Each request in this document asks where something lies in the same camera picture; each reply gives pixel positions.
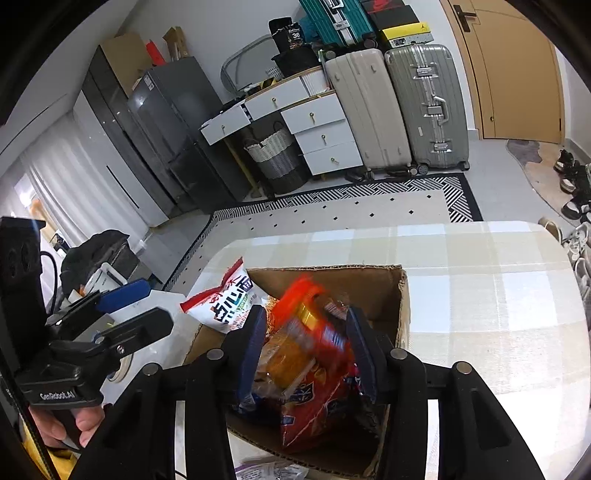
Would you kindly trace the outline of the left hand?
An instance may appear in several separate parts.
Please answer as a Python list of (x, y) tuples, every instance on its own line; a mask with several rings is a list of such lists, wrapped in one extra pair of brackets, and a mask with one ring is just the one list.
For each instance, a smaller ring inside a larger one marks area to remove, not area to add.
[(65, 448), (67, 439), (77, 441), (81, 447), (85, 447), (105, 418), (101, 406), (72, 409), (66, 417), (72, 418), (76, 427), (74, 433), (69, 433), (65, 424), (50, 410), (30, 407), (29, 412), (44, 445), (56, 449)]

